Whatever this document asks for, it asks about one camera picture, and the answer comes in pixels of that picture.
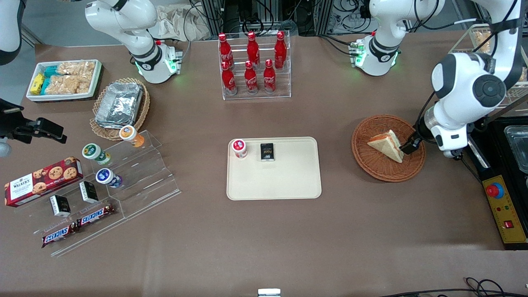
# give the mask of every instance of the emergency stop button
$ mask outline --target emergency stop button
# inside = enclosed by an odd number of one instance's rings
[[[498,182],[494,182],[486,187],[486,193],[493,198],[500,199],[504,196],[504,189]]]

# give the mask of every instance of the brown table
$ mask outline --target brown table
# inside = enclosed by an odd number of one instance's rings
[[[350,138],[362,119],[415,120],[431,92],[431,69],[460,36],[409,34],[383,77],[351,69],[321,39],[295,38],[292,97],[268,103],[223,101],[216,42],[193,44],[181,75],[147,85],[144,125],[163,143],[182,193],[60,258],[40,249],[13,208],[1,207],[0,295],[255,296],[279,287],[286,297],[369,297],[464,287],[464,276],[526,294],[528,252],[502,251],[483,190],[461,163],[427,145],[415,178],[384,183],[352,157]],[[37,47],[37,61],[70,59],[99,59],[103,86],[139,78],[122,46]],[[88,142],[113,144],[90,130],[92,101],[23,105],[26,117],[64,126],[68,143],[11,141],[13,154],[0,160],[3,182],[79,156]],[[322,195],[229,200],[228,141],[285,136],[318,141]]]

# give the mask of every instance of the wire basket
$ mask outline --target wire basket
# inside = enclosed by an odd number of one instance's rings
[[[145,121],[145,118],[147,117],[148,108],[150,105],[150,95],[148,94],[147,87],[145,87],[145,84],[143,84],[141,81],[135,79],[135,78],[121,78],[114,82],[121,82],[121,83],[136,83],[143,87],[143,96],[141,98],[141,105],[138,110],[138,115],[136,118],[136,123],[134,124],[134,128],[136,128],[137,131],[139,131],[139,128],[143,125],[143,122]],[[106,90],[108,89],[108,86],[105,87],[105,89],[99,94],[99,97],[97,97],[97,100],[95,104],[93,105],[93,115],[97,114],[97,111],[99,110],[99,106],[101,105],[101,101],[103,97],[105,96]],[[102,138],[106,138],[108,140],[112,141],[120,141],[121,137],[119,137],[119,129],[109,129],[109,128],[103,128],[99,126],[96,123],[96,119],[93,118],[90,120],[90,127],[92,128],[92,131]]]
[[[391,115],[376,115],[366,118],[354,130],[352,152],[357,163],[371,176],[388,182],[402,182],[416,176],[426,159],[424,145],[398,163],[382,152],[369,146],[367,142],[373,136],[393,130],[400,143],[405,143],[414,133],[414,128],[404,119]]]

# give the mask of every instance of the aluminum foil container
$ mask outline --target aluminum foil container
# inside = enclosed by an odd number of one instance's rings
[[[96,123],[111,129],[134,125],[142,96],[143,87],[137,83],[111,83],[97,111]]]

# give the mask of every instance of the small black box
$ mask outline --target small black box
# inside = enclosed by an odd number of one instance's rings
[[[70,215],[70,204],[66,197],[53,195],[50,197],[51,207],[53,208],[53,214],[58,217],[67,217]]]
[[[260,144],[260,160],[263,162],[274,161],[273,156],[273,144],[272,143],[261,143]]]
[[[84,201],[88,203],[96,203],[99,201],[99,199],[97,199],[96,187],[93,185],[93,183],[81,181],[79,186],[81,188],[81,195]]]

